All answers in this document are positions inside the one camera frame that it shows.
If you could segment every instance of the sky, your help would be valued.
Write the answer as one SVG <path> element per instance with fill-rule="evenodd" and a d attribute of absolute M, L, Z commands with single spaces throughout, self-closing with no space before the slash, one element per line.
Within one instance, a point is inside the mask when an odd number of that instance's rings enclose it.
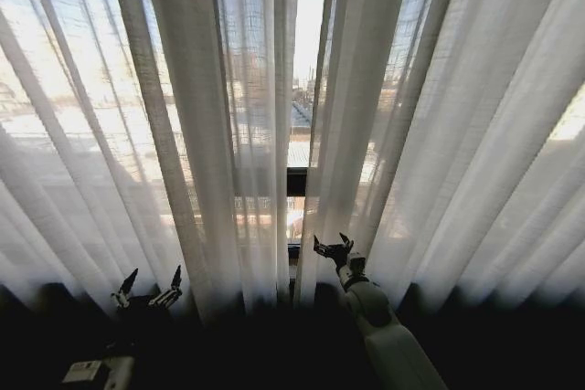
<path fill-rule="evenodd" d="M 294 49 L 294 77 L 304 84 L 317 65 L 323 0 L 298 0 Z"/>

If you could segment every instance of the sheer curtain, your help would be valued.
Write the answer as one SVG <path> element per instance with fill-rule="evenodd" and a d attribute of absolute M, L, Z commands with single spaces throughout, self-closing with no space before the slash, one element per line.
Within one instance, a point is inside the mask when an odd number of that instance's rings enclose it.
<path fill-rule="evenodd" d="M 0 282 L 112 312 L 181 265 L 203 321 L 285 300 L 295 8 L 0 0 Z"/>
<path fill-rule="evenodd" d="M 296 299 L 331 281 L 313 233 L 342 231 L 395 305 L 582 300 L 582 0 L 401 0 L 384 45 L 396 0 L 354 1 L 326 4 Z"/>

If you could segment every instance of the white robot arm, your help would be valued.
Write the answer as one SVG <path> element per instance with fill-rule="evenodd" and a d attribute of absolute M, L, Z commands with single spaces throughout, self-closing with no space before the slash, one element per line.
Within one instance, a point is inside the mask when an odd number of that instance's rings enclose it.
<path fill-rule="evenodd" d="M 347 307 L 364 336 L 367 354 L 384 388 L 447 390 L 414 335 L 399 323 L 386 294 L 365 276 L 366 259 L 351 252 L 354 241 L 339 235 L 343 244 L 330 246 L 315 237 L 314 251 L 334 260 Z"/>

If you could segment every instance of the curtain fold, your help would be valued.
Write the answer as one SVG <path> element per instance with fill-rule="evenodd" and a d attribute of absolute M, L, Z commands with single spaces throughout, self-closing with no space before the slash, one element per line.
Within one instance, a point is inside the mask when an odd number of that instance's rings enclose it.
<path fill-rule="evenodd" d="M 581 297 L 581 0 L 402 0 L 373 120 L 367 88 L 345 95 L 339 75 L 381 61 L 336 58 L 363 38 L 337 26 L 351 0 L 336 1 L 322 27 L 297 300 L 335 281 L 311 246 L 337 231 L 394 305 L 412 284 L 431 310 L 455 289 L 471 304 Z"/>
<path fill-rule="evenodd" d="M 325 0 L 297 303 L 337 283 L 313 234 L 368 253 L 448 1 Z"/>
<path fill-rule="evenodd" d="M 181 265 L 203 322 L 286 301 L 295 11 L 0 0 L 0 281 L 113 312 L 134 268 L 144 294 Z"/>

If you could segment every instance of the dark floor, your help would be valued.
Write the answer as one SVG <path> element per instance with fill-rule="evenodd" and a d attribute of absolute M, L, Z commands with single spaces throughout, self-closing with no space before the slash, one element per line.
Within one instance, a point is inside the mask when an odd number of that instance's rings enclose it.
<path fill-rule="evenodd" d="M 3 388 L 54 388 L 69 363 L 91 359 L 117 329 L 58 285 L 41 313 L 0 291 Z M 445 383 L 453 389 L 584 388 L 583 310 L 528 303 L 502 311 L 466 309 L 451 297 L 424 314 L 416 288 L 398 309 Z M 344 310 L 320 290 L 317 307 L 230 318 L 202 331 L 195 319 L 155 324 L 139 355 L 133 388 L 376 388 L 360 337 Z"/>

